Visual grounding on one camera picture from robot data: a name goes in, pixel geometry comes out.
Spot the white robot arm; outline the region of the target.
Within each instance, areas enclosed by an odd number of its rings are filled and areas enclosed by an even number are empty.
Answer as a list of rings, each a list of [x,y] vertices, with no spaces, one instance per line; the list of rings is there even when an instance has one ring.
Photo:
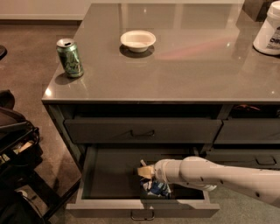
[[[226,166],[202,157],[186,157],[183,160],[162,159],[155,164],[144,165],[137,174],[159,183],[212,191],[224,186],[235,192],[280,207],[280,171]]]

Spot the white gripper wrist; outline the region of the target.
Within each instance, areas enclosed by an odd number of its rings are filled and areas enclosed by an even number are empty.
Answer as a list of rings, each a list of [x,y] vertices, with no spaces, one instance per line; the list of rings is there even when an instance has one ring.
[[[141,159],[140,163],[142,167],[137,169],[137,174],[145,179],[155,179],[161,183],[166,184],[180,184],[183,179],[180,176],[180,164],[181,160],[174,159],[162,159],[152,166],[147,165]]]

